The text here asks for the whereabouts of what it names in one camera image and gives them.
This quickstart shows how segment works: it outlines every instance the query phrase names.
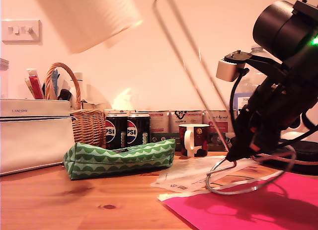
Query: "pepsi can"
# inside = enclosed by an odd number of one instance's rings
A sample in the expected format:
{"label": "pepsi can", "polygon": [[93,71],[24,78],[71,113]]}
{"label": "pepsi can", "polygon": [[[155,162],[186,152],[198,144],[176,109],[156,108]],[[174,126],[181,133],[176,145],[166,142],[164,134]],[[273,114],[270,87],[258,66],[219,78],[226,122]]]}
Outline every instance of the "pepsi can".
{"label": "pepsi can", "polygon": [[150,143],[150,115],[131,113],[127,119],[127,146]]}
{"label": "pepsi can", "polygon": [[127,147],[127,113],[109,113],[105,120],[106,149],[114,150]]}

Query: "water bottle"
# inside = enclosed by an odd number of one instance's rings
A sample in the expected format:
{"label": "water bottle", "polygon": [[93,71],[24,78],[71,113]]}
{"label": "water bottle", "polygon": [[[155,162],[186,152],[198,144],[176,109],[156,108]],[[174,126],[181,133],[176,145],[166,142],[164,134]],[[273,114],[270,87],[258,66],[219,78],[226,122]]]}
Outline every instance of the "water bottle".
{"label": "water bottle", "polygon": [[[271,58],[269,53],[264,51],[258,44],[252,45],[251,54]],[[234,109],[237,110],[238,114],[243,106],[247,104],[257,86],[261,85],[267,77],[248,64],[245,65],[245,68],[249,68],[249,72],[242,77],[234,94]]]}

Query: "magenta sheet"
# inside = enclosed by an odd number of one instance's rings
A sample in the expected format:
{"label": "magenta sheet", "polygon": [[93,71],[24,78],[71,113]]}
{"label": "magenta sheet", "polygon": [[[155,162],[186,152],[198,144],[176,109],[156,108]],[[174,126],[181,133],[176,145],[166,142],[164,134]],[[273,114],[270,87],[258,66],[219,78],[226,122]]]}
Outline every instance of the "magenta sheet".
{"label": "magenta sheet", "polygon": [[291,173],[251,193],[204,193],[164,203],[201,230],[318,230],[318,180]]}

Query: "green patterned pouch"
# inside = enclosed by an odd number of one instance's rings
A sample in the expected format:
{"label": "green patterned pouch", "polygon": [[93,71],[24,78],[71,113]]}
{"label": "green patterned pouch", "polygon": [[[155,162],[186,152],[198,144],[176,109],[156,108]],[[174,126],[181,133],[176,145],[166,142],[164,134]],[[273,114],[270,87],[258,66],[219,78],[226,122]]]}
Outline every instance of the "green patterned pouch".
{"label": "green patterned pouch", "polygon": [[111,173],[171,167],[175,140],[106,150],[89,144],[76,143],[64,155],[64,166],[71,180],[103,177]]}

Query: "mug handle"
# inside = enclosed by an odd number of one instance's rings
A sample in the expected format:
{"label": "mug handle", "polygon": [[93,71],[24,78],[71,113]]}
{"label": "mug handle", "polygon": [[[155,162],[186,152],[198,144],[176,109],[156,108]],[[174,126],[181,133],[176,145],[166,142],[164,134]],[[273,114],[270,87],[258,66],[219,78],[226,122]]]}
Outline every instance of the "mug handle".
{"label": "mug handle", "polygon": [[184,134],[184,146],[187,150],[193,150],[194,146],[191,144],[194,139],[193,132],[191,130],[187,130]]}

